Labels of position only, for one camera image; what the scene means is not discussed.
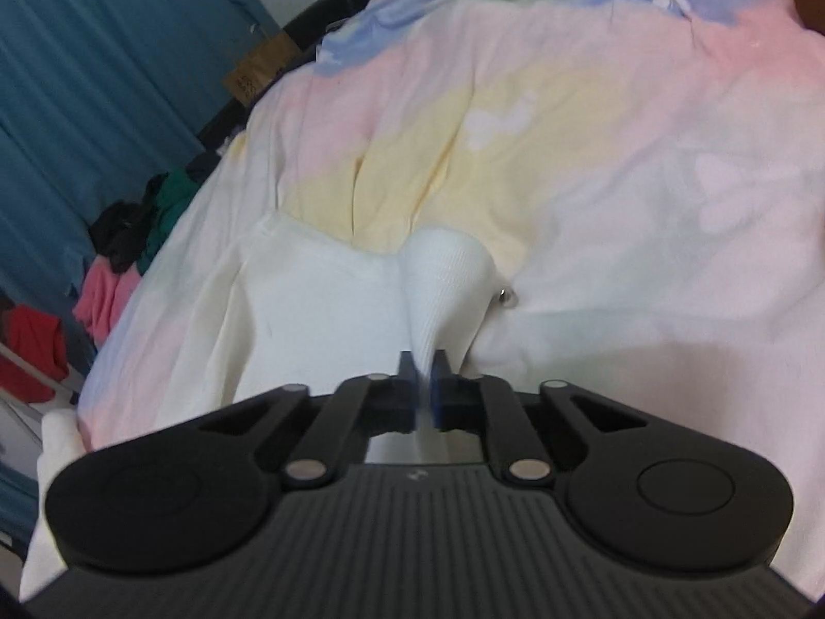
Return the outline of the pink garment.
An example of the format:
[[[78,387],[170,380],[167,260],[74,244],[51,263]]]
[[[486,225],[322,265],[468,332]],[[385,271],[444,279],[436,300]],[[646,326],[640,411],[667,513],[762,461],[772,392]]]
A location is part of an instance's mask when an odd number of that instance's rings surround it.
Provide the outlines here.
[[[104,345],[118,324],[140,281],[141,275],[134,264],[125,272],[114,272],[109,258],[95,257],[73,307],[73,316],[96,348]]]

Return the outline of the green garment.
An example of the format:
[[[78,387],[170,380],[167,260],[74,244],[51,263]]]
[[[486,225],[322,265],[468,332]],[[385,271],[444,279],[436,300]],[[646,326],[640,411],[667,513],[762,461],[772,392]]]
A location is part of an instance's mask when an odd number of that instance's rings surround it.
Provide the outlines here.
[[[151,218],[150,229],[145,238],[143,252],[140,253],[136,262],[137,271],[141,275],[144,275],[151,267],[155,256],[165,245],[177,221],[189,208],[189,204],[192,203],[199,190],[200,185],[193,181],[184,169],[169,172],[168,175],[163,176],[161,186],[151,201],[153,218]]]

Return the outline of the black garment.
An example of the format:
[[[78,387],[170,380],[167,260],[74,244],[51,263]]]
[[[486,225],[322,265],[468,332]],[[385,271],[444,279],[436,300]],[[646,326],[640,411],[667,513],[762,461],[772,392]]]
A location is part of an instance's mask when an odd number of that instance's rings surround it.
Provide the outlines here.
[[[88,228],[95,253],[108,260],[113,274],[124,274],[144,252],[167,177],[166,173],[151,177],[140,203],[116,201]]]

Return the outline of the pastel rainbow bed sheet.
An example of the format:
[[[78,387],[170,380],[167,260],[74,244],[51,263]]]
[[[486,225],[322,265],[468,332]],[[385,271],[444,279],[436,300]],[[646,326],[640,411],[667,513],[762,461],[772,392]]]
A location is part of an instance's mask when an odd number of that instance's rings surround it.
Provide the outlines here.
[[[273,214],[379,256],[473,236],[505,286],[454,365],[768,457],[776,563],[822,593],[823,39],[793,0],[373,0],[247,123],[140,285]]]

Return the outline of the red garment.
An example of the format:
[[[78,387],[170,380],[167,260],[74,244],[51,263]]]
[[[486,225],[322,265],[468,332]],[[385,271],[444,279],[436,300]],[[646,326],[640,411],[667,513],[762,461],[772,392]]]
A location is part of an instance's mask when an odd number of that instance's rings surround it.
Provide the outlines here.
[[[15,305],[2,313],[2,344],[53,382],[69,376],[63,325],[59,317]],[[2,356],[2,389],[25,404],[45,404],[56,390]]]

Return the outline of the brown paper bag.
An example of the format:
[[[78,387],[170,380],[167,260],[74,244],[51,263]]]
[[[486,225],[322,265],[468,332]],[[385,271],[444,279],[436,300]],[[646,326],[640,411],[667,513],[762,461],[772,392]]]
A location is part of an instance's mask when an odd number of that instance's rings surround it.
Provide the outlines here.
[[[301,49],[287,32],[269,37],[222,79],[229,93],[243,106],[249,106],[295,60]]]

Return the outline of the blue curtain right panel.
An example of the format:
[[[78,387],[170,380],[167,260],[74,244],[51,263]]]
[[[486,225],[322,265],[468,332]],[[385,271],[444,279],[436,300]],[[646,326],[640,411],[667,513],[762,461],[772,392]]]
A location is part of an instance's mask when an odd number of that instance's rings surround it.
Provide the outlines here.
[[[59,317],[78,372],[91,222],[196,157],[225,76],[277,32],[260,0],[2,0],[2,290]]]

